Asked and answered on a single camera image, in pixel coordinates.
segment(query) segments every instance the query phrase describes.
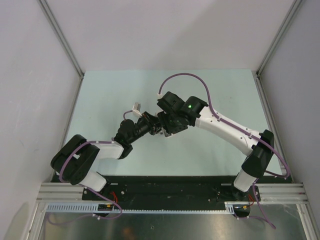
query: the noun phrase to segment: robotic arm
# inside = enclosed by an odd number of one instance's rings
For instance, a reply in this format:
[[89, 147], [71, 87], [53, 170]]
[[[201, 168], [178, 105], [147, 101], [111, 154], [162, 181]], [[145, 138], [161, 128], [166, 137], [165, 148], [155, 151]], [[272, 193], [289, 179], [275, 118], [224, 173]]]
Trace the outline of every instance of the robotic arm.
[[216, 113], [219, 116], [217, 119], [212, 115], [208, 104], [195, 96], [189, 97], [184, 102], [177, 95], [168, 91], [158, 99], [157, 105], [163, 110], [157, 116], [148, 112], [140, 114], [139, 110], [134, 109], [133, 111], [140, 116], [137, 123], [130, 119], [122, 121], [114, 139], [108, 144], [99, 141], [87, 142], [81, 135], [75, 135], [52, 159], [51, 167], [60, 173], [73, 151], [80, 145], [88, 143], [75, 153], [79, 156], [78, 158], [72, 156], [68, 161], [62, 178], [72, 185], [81, 184], [99, 192], [107, 181], [99, 173], [90, 171], [95, 159], [123, 159], [132, 151], [132, 143], [147, 133], [156, 135], [162, 131], [168, 137], [186, 130], [188, 126], [193, 126], [216, 134], [247, 156], [233, 183], [237, 190], [247, 192], [253, 182], [263, 176], [273, 156], [272, 151], [220, 119], [228, 120], [252, 135], [260, 135], [262, 140], [273, 147], [274, 135], [272, 132], [265, 130], [263, 133], [259, 133], [248, 129], [220, 113]]

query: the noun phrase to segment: purple cable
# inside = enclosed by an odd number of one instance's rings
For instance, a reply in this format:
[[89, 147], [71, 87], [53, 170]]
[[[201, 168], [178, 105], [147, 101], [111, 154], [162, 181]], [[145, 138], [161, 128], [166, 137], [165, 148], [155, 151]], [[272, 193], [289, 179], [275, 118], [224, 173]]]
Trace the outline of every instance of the purple cable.
[[276, 177], [280, 177], [280, 178], [288, 178], [288, 177], [290, 176], [289, 166], [287, 165], [287, 163], [286, 163], [286, 161], [283, 159], [283, 157], [282, 157], [272, 146], [270, 146], [268, 143], [266, 143], [265, 141], [263, 141], [263, 140], [260, 139], [259, 137], [256, 137], [256, 136], [252, 135], [250, 132], [248, 132], [248, 131], [246, 131], [246, 130], [243, 130], [242, 128], [238, 127], [237, 125], [234, 125], [232, 122], [229, 122], [229, 121], [227, 121], [227, 120], [225, 120], [225, 119], [223, 119], [223, 118], [219, 118], [219, 115], [216, 113], [216, 111], [214, 110], [214, 107], [212, 106], [211, 96], [210, 96], [210, 92], [209, 92], [208, 86], [207, 86], [207, 84], [205, 83], [205, 81], [203, 81], [199, 76], [194, 75], [194, 74], [192, 74], [192, 73], [186, 73], [186, 72], [177, 73], [177, 74], [174, 74], [174, 75], [172, 75], [172, 76], [169, 76], [169, 77], [168, 77], [166, 80], [164, 80], [163, 83], [161, 84], [158, 94], [161, 94], [162, 88], [163, 88], [163, 86], [165, 85], [165, 83], [166, 83], [168, 80], [170, 80], [170, 79], [172, 79], [172, 78], [174, 78], [174, 77], [183, 76], [183, 75], [194, 77], [194, 78], [198, 79], [198, 80], [203, 84], [203, 86], [204, 86], [204, 88], [205, 88], [205, 91], [206, 91], [207, 98], [208, 98], [209, 109], [210, 109], [212, 115], [217, 118], [217, 121], [218, 121], [218, 119], [219, 119], [221, 122], [223, 122], [223, 123], [231, 126], [232, 128], [240, 131], [241, 133], [243, 133], [243, 134], [245, 134], [245, 135], [247, 135], [247, 136], [250, 136], [251, 138], [253, 138], [253, 139], [257, 140], [258, 142], [262, 143], [263, 145], [265, 145], [268, 149], [270, 149], [270, 150], [279, 158], [279, 160], [281, 161], [281, 163], [283, 164], [283, 166], [284, 166], [284, 168], [285, 168], [285, 170], [286, 170], [286, 175], [280, 175], [280, 174], [276, 174], [276, 173], [270, 172], [270, 171], [265, 171], [266, 173], [271, 174], [271, 175], [274, 175], [274, 176], [276, 176]]
[[242, 219], [242, 220], [245, 220], [245, 219], [258, 219], [258, 220], [262, 220], [262, 221], [265, 221], [267, 224], [270, 224], [265, 218], [263, 218], [263, 217], [261, 217], [261, 216], [248, 216], [248, 217], [246, 217], [246, 216], [244, 216], [244, 217], [238, 217], [237, 215], [235, 215], [237, 218], [239, 218], [239, 219]]
[[74, 221], [76, 221], [76, 220], [82, 219], [82, 218], [92, 217], [92, 214], [85, 214], [85, 215], [78, 216], [78, 217], [76, 217], [75, 219], [72, 219], [72, 220], [70, 220], [70, 221], [58, 222], [58, 223], [56, 223], [56, 222], [52, 222], [52, 221], [50, 220], [50, 215], [51, 215], [51, 214], [48, 214], [45, 219], [48, 221], [48, 223], [50, 223], [51, 225], [54, 225], [54, 226], [67, 225], [67, 224], [70, 224], [70, 223], [72, 223], [72, 222], [74, 222]]
[[129, 111], [124, 112], [124, 114], [123, 114], [123, 119], [126, 120], [126, 114], [132, 113], [132, 112], [133, 112], [132, 110], [129, 110]]
[[[255, 180], [254, 183], [252, 184], [252, 189], [255, 189], [255, 187], [256, 187], [256, 182], [257, 182], [257, 181], [258, 181], [258, 179]], [[258, 204], [258, 207], [259, 207], [262, 215], [264, 216], [264, 219], [263, 219], [262, 217], [259, 217], [259, 216], [252, 216], [251, 218], [262, 219], [262, 220], [264, 220], [265, 222], [267, 222], [273, 229], [276, 229], [276, 226], [269, 220], [269, 218], [267, 217], [265, 211], [264, 211], [263, 208], [261, 207], [261, 204], [260, 204], [260, 202], [259, 202], [259, 200], [258, 200], [258, 198], [257, 198], [257, 195], [255, 195], [255, 194], [253, 194], [253, 195], [254, 195], [254, 199], [255, 199], [255, 201], [256, 201], [256, 204]]]
[[[86, 142], [82, 143], [80, 146], [78, 146], [78, 147], [70, 154], [70, 156], [68, 156], [68, 158], [65, 160], [64, 164], [62, 165], [61, 170], [60, 170], [60, 173], [59, 173], [59, 180], [60, 180], [60, 182], [62, 182], [62, 183], [65, 183], [65, 182], [66, 182], [66, 181], [64, 181], [64, 179], [63, 179], [63, 173], [64, 173], [64, 171], [65, 171], [65, 169], [66, 169], [66, 166], [68, 165], [68, 163], [70, 162], [70, 160], [72, 159], [72, 157], [73, 157], [81, 148], [83, 148], [84, 146], [86, 146], [86, 145], [88, 145], [88, 144], [111, 144], [111, 143], [112, 143], [111, 141], [86, 141]], [[118, 218], [118, 217], [120, 217], [120, 216], [122, 215], [123, 210], [122, 210], [122, 208], [120, 207], [120, 205], [119, 205], [118, 203], [110, 200], [109, 198], [107, 198], [107, 197], [105, 197], [105, 196], [102, 196], [100, 193], [94, 191], [93, 189], [91, 189], [91, 188], [89, 188], [89, 187], [88, 187], [87, 189], [90, 190], [91, 192], [93, 192], [94, 194], [96, 194], [97, 196], [99, 196], [100, 198], [102, 198], [102, 199], [104, 199], [104, 200], [106, 200], [106, 201], [108, 201], [108, 202], [113, 203], [113, 205], [115, 205], [115, 206], [120, 210], [120, 213], [119, 213], [118, 215], [116, 215], [116, 216], [113, 216], [113, 217], [98, 216], [98, 218], [100, 218], [100, 219], [116, 219], [116, 218]], [[80, 219], [80, 218], [88, 217], [88, 216], [92, 216], [92, 214], [82, 215], [82, 216], [76, 218], [76, 220], [77, 220], [77, 219]]]

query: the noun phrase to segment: purple wire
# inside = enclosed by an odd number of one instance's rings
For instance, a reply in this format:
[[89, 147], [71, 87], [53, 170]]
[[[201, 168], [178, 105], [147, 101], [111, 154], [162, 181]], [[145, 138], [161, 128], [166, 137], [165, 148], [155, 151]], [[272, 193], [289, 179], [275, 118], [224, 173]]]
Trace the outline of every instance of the purple wire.
[[221, 121], [229, 126], [231, 126], [232, 128], [240, 131], [241, 133], [253, 138], [254, 140], [257, 140], [258, 142], [262, 143], [263, 145], [265, 145], [268, 149], [270, 149], [278, 158], [279, 160], [281, 161], [281, 163], [283, 164], [285, 170], [286, 170], [286, 174], [285, 175], [280, 175], [280, 174], [276, 174], [274, 172], [270, 172], [270, 171], [265, 171], [266, 173], [268, 174], [271, 174], [271, 175], [274, 175], [276, 177], [280, 177], [280, 178], [288, 178], [290, 176], [290, 169], [289, 169], [289, 166], [287, 165], [286, 161], [284, 160], [284, 158], [279, 154], [279, 152], [277, 152], [272, 146], [270, 146], [268, 143], [266, 143], [265, 141], [263, 141], [262, 139], [260, 139], [259, 137], [256, 137], [254, 135], [252, 135], [250, 132], [246, 131], [246, 130], [243, 130], [242, 128], [238, 127], [237, 125], [233, 124], [232, 122], [229, 122], [228, 120], [225, 120], [223, 118], [219, 118], [219, 115], [216, 113], [216, 111], [214, 110], [214, 107], [212, 106], [212, 102], [211, 102], [211, 96], [210, 96], [210, 92], [209, 92], [209, 89], [208, 89], [208, 86], [207, 84], [205, 83], [205, 81], [203, 81], [199, 76], [195, 75], [195, 74], [192, 74], [192, 73], [186, 73], [186, 72], [182, 72], [182, 73], [177, 73], [177, 74], [174, 74], [172, 76], [169, 76], [166, 80], [163, 81], [163, 83], [161, 84], [160, 86], [160, 89], [159, 89], [159, 92], [158, 94], [161, 94], [161, 91], [162, 91], [162, 88], [163, 86], [165, 85], [165, 83], [174, 78], [174, 77], [177, 77], [177, 76], [182, 76], [182, 75], [185, 75], [185, 76], [191, 76], [191, 77], [194, 77], [196, 79], [198, 79], [204, 86], [205, 88], [205, 91], [206, 91], [206, 95], [207, 95], [207, 98], [208, 98], [208, 103], [209, 103], [209, 109], [211, 111], [211, 113], [217, 118], [217, 121]]
[[129, 110], [129, 111], [124, 112], [124, 114], [123, 114], [123, 119], [126, 120], [126, 114], [132, 113], [132, 112], [133, 112], [132, 110]]
[[261, 216], [244, 216], [244, 217], [238, 217], [239, 219], [242, 219], [242, 220], [246, 220], [246, 219], [258, 219], [258, 220], [262, 220], [262, 221], [265, 221], [267, 224], [269, 223], [266, 219], [264, 219], [263, 217]]
[[[60, 182], [62, 183], [65, 183], [66, 181], [63, 179], [63, 173], [66, 169], [66, 166], [68, 165], [68, 163], [70, 162], [70, 160], [72, 159], [72, 157], [81, 149], [83, 148], [84, 146], [88, 145], [88, 144], [111, 144], [112, 142], [111, 141], [86, 141], [84, 143], [82, 143], [80, 146], [78, 146], [71, 154], [70, 156], [68, 156], [68, 158], [65, 160], [64, 164], [62, 165], [61, 167], [61, 170], [60, 170], [60, 173], [59, 173], [59, 180]], [[111, 199], [105, 197], [105, 196], [102, 196], [100, 193], [96, 192], [95, 190], [91, 189], [91, 188], [87, 188], [88, 190], [90, 190], [91, 192], [93, 192], [94, 194], [96, 194], [97, 196], [99, 196], [100, 198], [108, 201], [108, 202], [111, 202], [113, 203], [113, 205], [115, 205], [119, 210], [120, 210], [120, 213], [116, 216], [113, 216], [113, 217], [104, 217], [104, 216], [97, 216], [98, 218], [100, 219], [116, 219], [118, 217], [120, 217], [123, 213], [123, 209], [120, 207], [120, 205], [118, 203], [116, 203], [115, 201], [112, 201]], [[63, 222], [63, 223], [54, 223], [54, 222], [51, 222], [49, 220], [49, 217], [47, 218], [48, 219], [48, 222], [52, 225], [63, 225], [63, 224], [69, 224], [75, 220], [78, 220], [78, 219], [81, 219], [81, 218], [84, 218], [84, 217], [88, 217], [88, 216], [92, 216], [92, 214], [85, 214], [85, 215], [82, 215], [72, 221], [67, 221], [67, 222]]]
[[57, 223], [57, 222], [52, 222], [52, 221], [50, 220], [50, 215], [51, 215], [51, 214], [48, 214], [45, 219], [48, 221], [48, 223], [50, 223], [51, 225], [54, 225], [54, 226], [67, 225], [67, 224], [70, 224], [70, 223], [72, 223], [72, 222], [74, 222], [74, 221], [76, 221], [76, 220], [82, 219], [82, 218], [92, 217], [92, 214], [85, 214], [85, 215], [78, 216], [78, 217], [76, 217], [75, 219], [72, 219], [72, 220], [70, 220], [70, 221], [58, 222], [58, 223]]
[[[254, 189], [256, 187], [256, 182], [258, 181], [258, 179], [256, 179], [254, 181], [254, 183], [252, 184], [252, 189], [253, 189], [253, 193], [255, 193]], [[251, 218], [255, 218], [255, 219], [262, 219], [264, 220], [265, 222], [267, 222], [273, 229], [276, 229], [276, 226], [269, 220], [269, 218], [267, 217], [265, 211], [263, 210], [263, 208], [261, 207], [261, 204], [257, 198], [257, 195], [256, 194], [253, 194], [254, 195], [254, 199], [256, 201], [256, 204], [258, 204], [258, 207], [262, 213], [262, 215], [264, 216], [264, 219], [262, 217], [259, 217], [259, 216], [252, 216]]]
[[70, 160], [72, 159], [72, 157], [80, 150], [82, 149], [84, 146], [88, 145], [88, 144], [111, 144], [111, 141], [86, 141], [84, 143], [82, 143], [80, 146], [78, 146], [71, 154], [70, 156], [68, 156], [68, 158], [65, 160], [64, 164], [61, 167], [60, 173], [59, 173], [59, 180], [62, 183], [65, 183], [66, 181], [64, 181], [63, 179], [63, 173], [66, 169], [66, 166], [68, 165], [68, 163], [70, 162]]

